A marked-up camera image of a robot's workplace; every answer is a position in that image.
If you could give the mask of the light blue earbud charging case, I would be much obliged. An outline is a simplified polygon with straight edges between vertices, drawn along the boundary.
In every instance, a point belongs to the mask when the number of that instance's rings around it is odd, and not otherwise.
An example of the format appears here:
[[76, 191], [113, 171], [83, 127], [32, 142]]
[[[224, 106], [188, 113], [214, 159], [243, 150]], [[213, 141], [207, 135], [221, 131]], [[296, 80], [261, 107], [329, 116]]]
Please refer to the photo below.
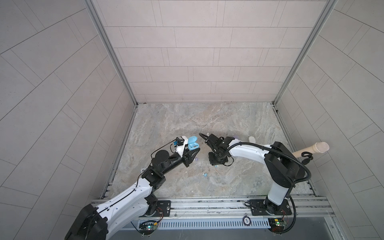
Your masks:
[[196, 136], [192, 136], [188, 138], [188, 149], [190, 151], [198, 149], [200, 145], [197, 143], [198, 138]]

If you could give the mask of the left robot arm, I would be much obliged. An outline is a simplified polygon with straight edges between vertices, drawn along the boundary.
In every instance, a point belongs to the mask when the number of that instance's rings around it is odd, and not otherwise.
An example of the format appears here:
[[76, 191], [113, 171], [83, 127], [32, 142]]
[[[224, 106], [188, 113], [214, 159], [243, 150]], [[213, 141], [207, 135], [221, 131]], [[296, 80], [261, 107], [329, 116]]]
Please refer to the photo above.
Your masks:
[[65, 239], [109, 240], [132, 220], [152, 215], [158, 203], [154, 192], [165, 182], [165, 174], [180, 164], [188, 167], [200, 151], [199, 148], [182, 150], [182, 154], [172, 155], [166, 150], [158, 151], [131, 187], [96, 207], [88, 204], [82, 208]]

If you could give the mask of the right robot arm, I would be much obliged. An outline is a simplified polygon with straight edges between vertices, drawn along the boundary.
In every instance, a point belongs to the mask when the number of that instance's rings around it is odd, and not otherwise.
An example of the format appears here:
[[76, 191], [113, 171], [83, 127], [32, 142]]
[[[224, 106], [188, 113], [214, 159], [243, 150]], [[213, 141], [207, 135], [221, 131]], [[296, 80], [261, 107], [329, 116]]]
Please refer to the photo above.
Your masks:
[[274, 142], [272, 145], [258, 145], [241, 142], [233, 137], [218, 138], [213, 134], [207, 136], [202, 133], [199, 135], [212, 150], [209, 152], [212, 165], [224, 164], [228, 158], [234, 157], [265, 164], [273, 184], [264, 201], [264, 210], [271, 215], [280, 212], [283, 201], [290, 196], [296, 184], [305, 182], [312, 176], [310, 170], [280, 142]]

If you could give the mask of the white earbud charging case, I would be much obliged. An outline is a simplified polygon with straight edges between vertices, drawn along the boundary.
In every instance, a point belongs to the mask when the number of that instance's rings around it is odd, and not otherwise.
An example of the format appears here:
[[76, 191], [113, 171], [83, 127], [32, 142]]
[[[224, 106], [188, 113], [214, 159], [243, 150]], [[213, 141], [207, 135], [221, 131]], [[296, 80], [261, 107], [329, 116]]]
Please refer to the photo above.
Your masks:
[[249, 137], [249, 142], [255, 144], [255, 143], [256, 143], [256, 139], [255, 139], [255, 137], [250, 136], [250, 137]]

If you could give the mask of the left green circuit board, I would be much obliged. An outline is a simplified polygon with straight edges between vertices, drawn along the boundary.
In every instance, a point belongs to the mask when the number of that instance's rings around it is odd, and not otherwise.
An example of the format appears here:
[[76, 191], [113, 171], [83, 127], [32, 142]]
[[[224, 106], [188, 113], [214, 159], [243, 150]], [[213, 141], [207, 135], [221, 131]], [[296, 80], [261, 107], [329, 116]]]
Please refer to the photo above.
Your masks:
[[139, 232], [144, 236], [149, 236], [157, 230], [158, 226], [159, 223], [157, 221], [145, 221], [139, 224]]

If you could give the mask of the green circuit board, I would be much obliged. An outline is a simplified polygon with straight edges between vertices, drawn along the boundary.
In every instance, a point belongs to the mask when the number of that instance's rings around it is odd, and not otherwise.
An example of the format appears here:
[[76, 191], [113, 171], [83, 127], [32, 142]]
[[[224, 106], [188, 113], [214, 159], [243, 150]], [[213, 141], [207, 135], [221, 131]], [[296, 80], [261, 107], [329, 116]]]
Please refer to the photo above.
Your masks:
[[279, 232], [282, 232], [287, 223], [283, 220], [283, 219], [272, 219], [272, 218], [269, 218], [268, 219], [268, 222], [269, 222], [269, 225], [270, 225], [270, 232], [273, 232], [273, 233], [279, 233]]
[[139, 232], [144, 236], [149, 236], [157, 230], [158, 226], [159, 223], [157, 221], [145, 221], [139, 224]]

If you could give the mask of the right green circuit board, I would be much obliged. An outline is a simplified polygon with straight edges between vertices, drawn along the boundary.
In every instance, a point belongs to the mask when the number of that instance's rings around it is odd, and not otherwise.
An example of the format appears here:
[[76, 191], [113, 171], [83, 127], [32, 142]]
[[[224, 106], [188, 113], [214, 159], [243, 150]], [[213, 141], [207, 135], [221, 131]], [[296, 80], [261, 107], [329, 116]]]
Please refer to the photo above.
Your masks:
[[270, 225], [270, 232], [273, 232], [273, 233], [279, 233], [279, 232], [282, 232], [287, 223], [283, 220], [283, 219], [272, 219], [272, 218], [269, 218], [268, 219], [268, 222], [269, 222], [269, 225]]

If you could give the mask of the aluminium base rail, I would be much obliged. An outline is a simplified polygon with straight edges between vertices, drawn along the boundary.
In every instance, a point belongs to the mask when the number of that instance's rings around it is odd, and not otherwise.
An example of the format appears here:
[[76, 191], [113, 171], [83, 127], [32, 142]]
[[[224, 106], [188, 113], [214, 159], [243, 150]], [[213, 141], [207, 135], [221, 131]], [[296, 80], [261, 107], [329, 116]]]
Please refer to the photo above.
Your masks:
[[314, 195], [293, 196], [292, 202], [287, 200], [281, 206], [281, 212], [272, 215], [261, 209], [252, 209], [245, 202], [258, 200], [263, 202], [265, 197], [223, 197], [223, 198], [159, 198], [159, 202], [169, 201], [169, 207], [162, 207], [166, 219], [224, 219], [240, 218], [248, 215], [254, 218], [281, 218], [289, 220], [294, 216], [305, 217], [334, 217], [335, 213], [326, 197]]

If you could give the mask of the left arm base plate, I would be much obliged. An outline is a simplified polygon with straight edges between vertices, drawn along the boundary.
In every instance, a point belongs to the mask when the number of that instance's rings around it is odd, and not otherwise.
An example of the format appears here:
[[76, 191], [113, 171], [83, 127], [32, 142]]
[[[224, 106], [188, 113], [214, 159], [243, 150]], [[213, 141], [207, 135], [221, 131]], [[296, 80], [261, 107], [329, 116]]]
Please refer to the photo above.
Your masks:
[[150, 214], [149, 212], [144, 214], [144, 217], [147, 218], [160, 218], [160, 217], [169, 217], [171, 211], [171, 201], [158, 201], [157, 206], [154, 208], [154, 212]]

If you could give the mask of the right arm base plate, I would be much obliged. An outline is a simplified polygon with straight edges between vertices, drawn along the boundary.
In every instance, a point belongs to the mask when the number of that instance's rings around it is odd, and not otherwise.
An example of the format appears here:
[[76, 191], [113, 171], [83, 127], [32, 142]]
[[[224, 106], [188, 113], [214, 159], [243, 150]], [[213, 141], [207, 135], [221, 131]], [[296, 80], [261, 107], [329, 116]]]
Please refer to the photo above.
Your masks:
[[253, 216], [291, 216], [293, 214], [293, 208], [287, 199], [284, 199], [280, 206], [273, 203], [266, 204], [266, 200], [249, 200], [244, 204], [251, 209]]

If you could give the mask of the aluminium corner frame post left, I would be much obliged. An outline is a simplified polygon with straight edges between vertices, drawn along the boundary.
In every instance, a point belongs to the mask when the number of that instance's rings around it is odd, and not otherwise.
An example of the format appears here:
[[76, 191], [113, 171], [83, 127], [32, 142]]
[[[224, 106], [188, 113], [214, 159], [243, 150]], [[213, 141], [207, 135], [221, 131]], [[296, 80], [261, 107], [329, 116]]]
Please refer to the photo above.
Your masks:
[[97, 13], [97, 10], [95, 8], [93, 1], [84, 0], [84, 4], [85, 4], [85, 7], [87, 8], [87, 10], [89, 11], [89, 15], [91, 17], [91, 20], [93, 21], [95, 28], [99, 33], [101, 41], [102, 41], [103, 45], [105, 46], [108, 55], [110, 56], [110, 59], [112, 61], [114, 68], [116, 69], [119, 77], [123, 81], [124, 86], [126, 87], [129, 96], [131, 97], [135, 107], [137, 108], [139, 104], [138, 104], [138, 102], [135, 98], [135, 95], [134, 95], [134, 93], [133, 93], [133, 91], [129, 85], [128, 79], [127, 79], [127, 77], [126, 77], [126, 75], [122, 69], [122, 66], [121, 66], [121, 64], [117, 58], [116, 52], [114, 51], [114, 48], [110, 42], [110, 39], [107, 35], [106, 30], [102, 24], [101, 18], [99, 17], [99, 15]]

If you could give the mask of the aluminium corner frame post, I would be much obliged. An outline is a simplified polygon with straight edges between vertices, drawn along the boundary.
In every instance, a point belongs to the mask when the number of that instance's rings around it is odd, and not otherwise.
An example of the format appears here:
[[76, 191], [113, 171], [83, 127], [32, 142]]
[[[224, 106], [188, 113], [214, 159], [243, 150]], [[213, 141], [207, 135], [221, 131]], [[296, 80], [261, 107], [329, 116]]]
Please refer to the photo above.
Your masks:
[[99, 33], [101, 41], [102, 41], [103, 45], [105, 46], [108, 55], [110, 56], [110, 59], [112, 61], [114, 68], [116, 69], [119, 77], [123, 81], [124, 86], [126, 87], [129, 96], [131, 97], [135, 107], [137, 108], [139, 104], [138, 104], [138, 102], [135, 98], [135, 95], [134, 95], [134, 93], [133, 93], [133, 91], [129, 85], [128, 79], [127, 79], [127, 77], [126, 77], [126, 75], [122, 69], [122, 66], [121, 66], [121, 64], [117, 58], [116, 52], [114, 51], [114, 48], [110, 42], [110, 39], [107, 35], [106, 30], [102, 24], [101, 18], [99, 17], [99, 15], [97, 13], [97, 10], [95, 8], [93, 1], [84, 0], [84, 4], [85, 4], [85, 7], [87, 8], [87, 10], [89, 11], [89, 15], [91, 17], [91, 20], [93, 21], [95, 28]]
[[274, 106], [277, 106], [279, 101], [281, 100], [284, 92], [288, 88], [290, 82], [294, 78], [297, 70], [301, 66], [303, 60], [307, 56], [309, 50], [311, 49], [312, 45], [314, 44], [316, 38], [318, 37], [320, 31], [322, 30], [324, 24], [326, 23], [327, 19], [329, 18], [330, 14], [332, 13], [332, 10], [334, 9], [335, 5], [337, 4], [338, 0], [328, 0], [326, 1], [326, 4], [319, 15], [319, 18], [317, 19], [314, 27], [312, 28], [303, 48], [301, 49], [297, 59], [295, 60], [293, 66], [291, 67], [291, 70], [289, 71], [285, 81], [282, 84], [281, 89], [279, 90], [276, 98], [272, 102]]

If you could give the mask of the aluminium corner frame post right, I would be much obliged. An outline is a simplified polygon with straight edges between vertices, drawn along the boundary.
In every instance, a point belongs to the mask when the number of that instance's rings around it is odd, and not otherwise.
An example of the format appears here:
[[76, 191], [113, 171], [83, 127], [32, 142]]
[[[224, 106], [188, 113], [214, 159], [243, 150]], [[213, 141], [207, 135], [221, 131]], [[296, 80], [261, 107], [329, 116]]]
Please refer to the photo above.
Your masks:
[[312, 28], [303, 48], [301, 49], [297, 59], [295, 60], [293, 66], [291, 67], [291, 70], [289, 71], [285, 81], [282, 84], [281, 89], [279, 90], [276, 98], [272, 102], [274, 106], [277, 106], [279, 101], [281, 100], [284, 92], [288, 88], [290, 82], [294, 78], [297, 70], [301, 66], [303, 60], [307, 56], [309, 50], [311, 49], [312, 45], [314, 44], [316, 38], [318, 37], [320, 31], [322, 30], [324, 24], [326, 23], [327, 19], [329, 18], [330, 14], [332, 13], [332, 10], [334, 9], [335, 5], [337, 4], [338, 0], [328, 0], [326, 1], [326, 4], [319, 15], [319, 18], [317, 19], [314, 27]]

